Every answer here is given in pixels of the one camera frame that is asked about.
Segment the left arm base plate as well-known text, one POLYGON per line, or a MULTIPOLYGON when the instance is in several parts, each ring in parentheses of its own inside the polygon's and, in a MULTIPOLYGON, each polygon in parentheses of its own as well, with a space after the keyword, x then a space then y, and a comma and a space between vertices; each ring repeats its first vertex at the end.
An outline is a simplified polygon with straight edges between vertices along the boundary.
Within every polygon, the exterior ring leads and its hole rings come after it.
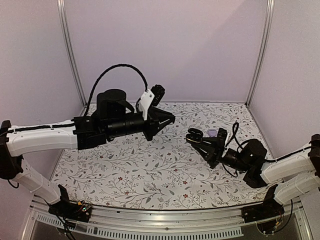
POLYGON ((58 188, 60 190, 59 201, 54 204, 49 204, 48 212, 65 219, 88 223, 91 218, 93 205, 84 200, 76 203, 71 202, 66 188, 60 184, 58 188))

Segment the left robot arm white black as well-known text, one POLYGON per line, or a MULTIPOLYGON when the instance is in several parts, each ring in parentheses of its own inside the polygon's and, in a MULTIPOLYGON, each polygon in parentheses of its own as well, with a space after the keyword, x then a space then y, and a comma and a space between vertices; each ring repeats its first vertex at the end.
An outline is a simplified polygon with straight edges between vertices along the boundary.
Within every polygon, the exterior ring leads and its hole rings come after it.
POLYGON ((164 127, 175 122, 175 116, 157 108, 164 96, 161 85, 146 90, 137 108, 127 101, 121 89, 109 89, 96 97, 96 110, 55 124, 19 127, 5 120, 0 128, 0 177, 12 180, 43 198, 63 216, 74 213, 67 190, 53 184, 35 171, 23 155, 55 149, 93 149, 117 137, 143 133, 147 141, 164 127))

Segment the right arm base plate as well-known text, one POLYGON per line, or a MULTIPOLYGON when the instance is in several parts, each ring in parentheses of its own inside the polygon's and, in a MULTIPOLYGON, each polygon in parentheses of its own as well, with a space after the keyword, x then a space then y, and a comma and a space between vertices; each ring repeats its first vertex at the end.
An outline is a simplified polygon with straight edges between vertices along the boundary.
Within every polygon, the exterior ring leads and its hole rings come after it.
POLYGON ((245 206, 241 209, 241 217, 245 223, 273 218, 273 220, 257 225, 258 230, 265 235, 274 234, 278 230, 285 213, 283 204, 276 202, 274 199, 277 187, 278 184, 275 184, 268 189, 262 203, 245 206))

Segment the purple earbud charging case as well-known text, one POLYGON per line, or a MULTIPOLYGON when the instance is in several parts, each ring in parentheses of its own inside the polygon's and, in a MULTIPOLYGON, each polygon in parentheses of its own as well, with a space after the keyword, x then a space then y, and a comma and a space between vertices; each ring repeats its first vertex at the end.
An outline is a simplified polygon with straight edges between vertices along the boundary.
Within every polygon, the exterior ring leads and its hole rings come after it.
POLYGON ((207 131, 207 134, 208 134, 209 137, 213 138, 213 137, 216 137, 216 136, 217 136, 218 131, 215 130, 215 129, 209 129, 209 130, 207 131))

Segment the black earbud charging case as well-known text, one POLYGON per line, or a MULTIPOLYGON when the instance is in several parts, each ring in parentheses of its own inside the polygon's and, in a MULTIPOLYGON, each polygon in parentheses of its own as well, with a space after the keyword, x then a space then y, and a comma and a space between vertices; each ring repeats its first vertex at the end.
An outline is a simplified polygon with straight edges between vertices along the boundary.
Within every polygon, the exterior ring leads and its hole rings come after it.
POLYGON ((199 144, 203 140, 204 133, 196 128, 189 128, 187 130, 187 134, 185 136, 185 139, 188 143, 196 143, 199 144))

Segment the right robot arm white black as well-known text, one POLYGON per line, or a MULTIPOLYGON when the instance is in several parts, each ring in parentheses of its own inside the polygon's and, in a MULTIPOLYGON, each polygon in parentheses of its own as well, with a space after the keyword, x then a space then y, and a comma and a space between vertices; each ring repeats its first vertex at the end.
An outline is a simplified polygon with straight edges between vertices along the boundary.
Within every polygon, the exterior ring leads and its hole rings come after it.
POLYGON ((275 160, 266 159, 267 150, 258 139, 245 141, 242 150, 237 151, 227 147, 227 138, 223 129, 216 137, 204 137, 195 128, 186 135, 186 141, 212 169, 223 164, 243 173, 243 181, 253 189, 272 185, 258 208, 262 218, 274 214, 278 205, 320 186, 319 134, 314 134, 301 149, 275 160))

